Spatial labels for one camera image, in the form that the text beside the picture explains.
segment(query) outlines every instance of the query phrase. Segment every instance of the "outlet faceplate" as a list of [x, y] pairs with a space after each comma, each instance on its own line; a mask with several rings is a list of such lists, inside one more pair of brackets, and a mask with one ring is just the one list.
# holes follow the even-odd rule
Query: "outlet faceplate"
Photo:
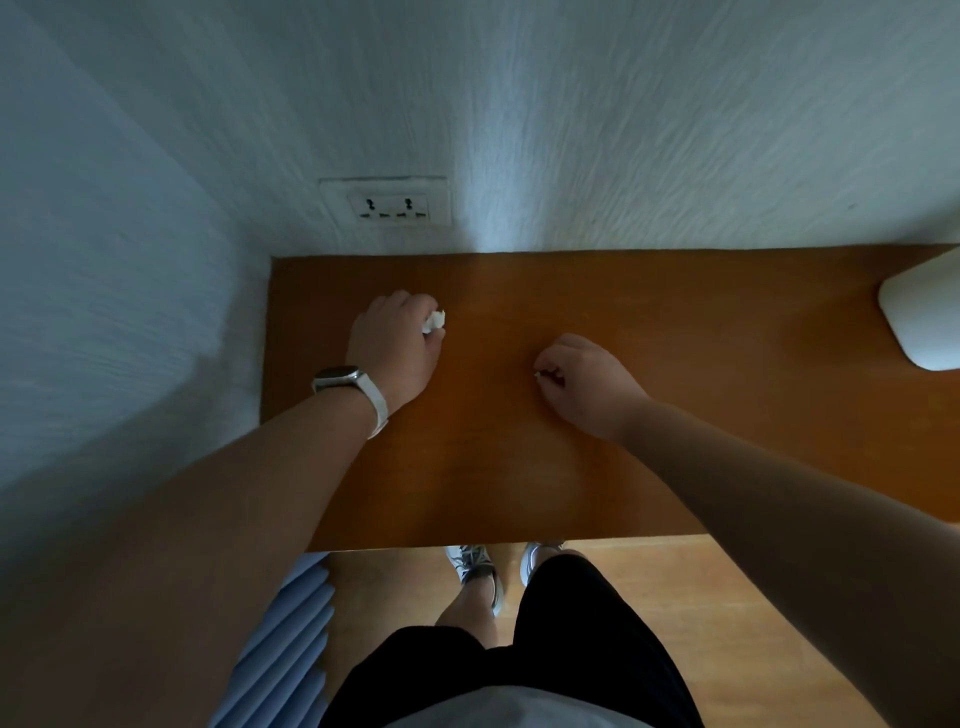
[[420, 227], [450, 224], [446, 179], [320, 180], [327, 210], [344, 227]]

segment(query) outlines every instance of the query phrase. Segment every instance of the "white lamp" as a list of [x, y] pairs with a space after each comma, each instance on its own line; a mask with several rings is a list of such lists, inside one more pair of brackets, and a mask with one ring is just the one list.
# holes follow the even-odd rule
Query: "white lamp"
[[885, 280], [878, 298], [910, 361], [960, 369], [960, 248]]

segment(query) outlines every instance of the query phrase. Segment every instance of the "forearm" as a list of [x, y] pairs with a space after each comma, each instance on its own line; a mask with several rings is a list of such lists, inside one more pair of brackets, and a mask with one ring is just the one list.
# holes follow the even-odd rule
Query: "forearm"
[[322, 392], [190, 466], [29, 585], [0, 656], [13, 680], [3, 702], [24, 711], [12, 724], [206, 725], [375, 424], [360, 392]]
[[623, 444], [887, 720], [956, 719], [952, 528], [669, 405], [639, 407]]

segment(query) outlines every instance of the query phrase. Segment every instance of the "wooden tabletop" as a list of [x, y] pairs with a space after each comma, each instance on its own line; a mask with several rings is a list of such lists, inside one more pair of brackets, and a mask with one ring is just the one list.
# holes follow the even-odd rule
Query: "wooden tabletop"
[[446, 310], [440, 364], [361, 452], [314, 549], [702, 532], [642, 465], [541, 401], [533, 361], [564, 331], [656, 398], [960, 521], [960, 371], [911, 364], [876, 305], [882, 280], [943, 250], [283, 258], [262, 419], [309, 397], [354, 316], [405, 288]]

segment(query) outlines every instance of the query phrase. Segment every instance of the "white watch strap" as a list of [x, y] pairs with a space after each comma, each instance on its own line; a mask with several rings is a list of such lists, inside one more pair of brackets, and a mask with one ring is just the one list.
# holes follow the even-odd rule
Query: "white watch strap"
[[376, 437], [377, 433], [387, 426], [387, 417], [390, 415], [390, 410], [387, 409], [387, 401], [383, 399], [380, 390], [377, 389], [373, 380], [366, 374], [360, 375], [355, 383], [357, 389], [367, 395], [367, 399], [370, 400], [370, 404], [372, 404], [373, 409], [376, 410], [376, 429], [373, 431], [373, 434], [367, 438], [370, 440]]

